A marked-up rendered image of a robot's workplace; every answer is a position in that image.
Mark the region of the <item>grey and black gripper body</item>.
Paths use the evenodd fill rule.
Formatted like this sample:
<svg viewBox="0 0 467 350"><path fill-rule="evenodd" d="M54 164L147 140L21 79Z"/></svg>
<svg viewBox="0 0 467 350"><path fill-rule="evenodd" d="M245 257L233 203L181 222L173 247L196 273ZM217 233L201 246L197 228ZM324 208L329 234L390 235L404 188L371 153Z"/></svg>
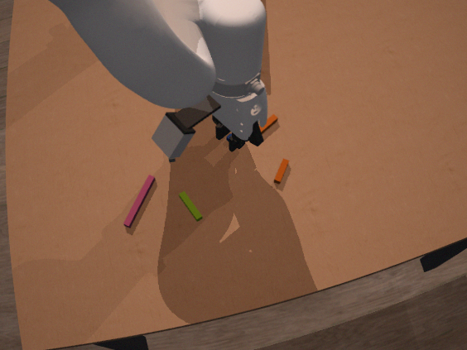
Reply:
<svg viewBox="0 0 467 350"><path fill-rule="evenodd" d="M267 124L267 93L264 83L261 80L260 83L264 91L259 96L249 93L246 96L230 98L213 91L209 94L221 105L212 115L241 140L246 141L251 136L256 121L260 127Z"/></svg>

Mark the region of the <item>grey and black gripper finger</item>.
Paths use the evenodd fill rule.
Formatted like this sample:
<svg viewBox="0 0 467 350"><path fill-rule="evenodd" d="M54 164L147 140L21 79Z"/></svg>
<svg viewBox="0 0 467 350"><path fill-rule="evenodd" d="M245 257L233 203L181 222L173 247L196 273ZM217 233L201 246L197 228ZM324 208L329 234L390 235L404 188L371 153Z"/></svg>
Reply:
<svg viewBox="0 0 467 350"><path fill-rule="evenodd" d="M255 146L259 146L260 144L264 142L260 127L258 125L258 121L256 121L253 124L253 132L246 141L250 141L250 143L252 143ZM238 138L232 133L232 136L229 138L229 150L233 152L237 148L240 149L241 147L244 146L246 141L241 140L240 138Z"/></svg>
<svg viewBox="0 0 467 350"><path fill-rule="evenodd" d="M221 140L223 137L225 137L228 133L231 131L224 125L222 124L216 117L212 115L213 122L216 124L215 129L216 129L216 138L218 140ZM217 125L218 124L218 125Z"/></svg>

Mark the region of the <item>orange rod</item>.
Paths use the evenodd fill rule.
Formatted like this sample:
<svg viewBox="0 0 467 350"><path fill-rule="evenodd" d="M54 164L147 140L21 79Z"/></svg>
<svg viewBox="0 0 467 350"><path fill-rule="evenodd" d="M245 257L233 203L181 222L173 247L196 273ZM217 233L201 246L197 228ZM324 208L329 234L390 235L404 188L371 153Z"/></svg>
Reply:
<svg viewBox="0 0 467 350"><path fill-rule="evenodd" d="M286 171L286 168L287 168L288 163L289 163L288 160L286 160L286 159L283 159L283 160L282 160L282 163L281 163L281 165L280 165L280 167L279 167L279 170L278 170L278 172L277 172L277 175L276 175L276 177L275 177L275 179L274 179L274 183L277 183L277 184L280 184L280 183L281 183L282 177L284 176L284 173L285 173L285 171Z"/></svg>
<svg viewBox="0 0 467 350"><path fill-rule="evenodd" d="M271 127L275 122L277 122L278 117L274 114L267 120L267 124L264 127L260 127L261 133L263 134L269 127Z"/></svg>

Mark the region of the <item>lime green rod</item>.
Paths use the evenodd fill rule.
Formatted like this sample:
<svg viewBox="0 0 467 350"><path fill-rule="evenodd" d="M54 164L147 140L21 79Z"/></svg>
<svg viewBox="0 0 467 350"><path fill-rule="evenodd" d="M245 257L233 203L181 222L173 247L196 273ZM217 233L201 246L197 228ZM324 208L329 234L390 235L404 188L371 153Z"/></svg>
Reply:
<svg viewBox="0 0 467 350"><path fill-rule="evenodd" d="M183 191L182 193L179 194L179 197L185 204L185 206L189 209L195 220L198 222L200 221L203 217L200 214L199 210L194 206L188 195Z"/></svg>

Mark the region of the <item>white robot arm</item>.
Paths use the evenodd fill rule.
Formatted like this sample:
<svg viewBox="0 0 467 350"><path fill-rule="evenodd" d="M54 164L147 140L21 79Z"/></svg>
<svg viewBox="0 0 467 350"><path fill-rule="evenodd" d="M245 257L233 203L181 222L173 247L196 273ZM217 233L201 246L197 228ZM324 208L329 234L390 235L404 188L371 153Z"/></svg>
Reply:
<svg viewBox="0 0 467 350"><path fill-rule="evenodd" d="M180 157L193 127L221 108L211 91L264 91L261 0L49 1L121 84L155 105L182 108L166 113L152 136L168 158Z"/></svg>

